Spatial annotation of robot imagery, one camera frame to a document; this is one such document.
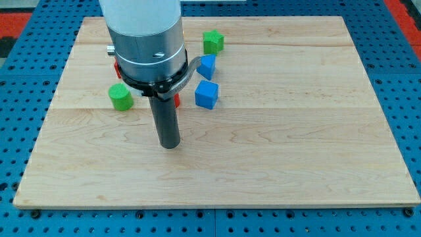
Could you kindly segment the red block behind arm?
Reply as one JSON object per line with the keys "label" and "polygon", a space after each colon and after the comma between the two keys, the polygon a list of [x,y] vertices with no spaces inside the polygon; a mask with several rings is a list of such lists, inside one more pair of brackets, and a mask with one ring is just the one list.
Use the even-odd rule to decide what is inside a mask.
{"label": "red block behind arm", "polygon": [[114,70],[116,72],[116,76],[118,79],[121,79],[121,75],[120,75],[120,70],[119,70],[119,65],[117,61],[114,61]]}

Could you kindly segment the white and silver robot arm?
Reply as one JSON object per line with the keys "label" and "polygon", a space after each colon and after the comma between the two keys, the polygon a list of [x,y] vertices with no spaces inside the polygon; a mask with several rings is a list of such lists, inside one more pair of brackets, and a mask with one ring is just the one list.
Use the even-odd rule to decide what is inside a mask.
{"label": "white and silver robot arm", "polygon": [[179,0],[99,0],[125,84],[167,92],[188,67]]}

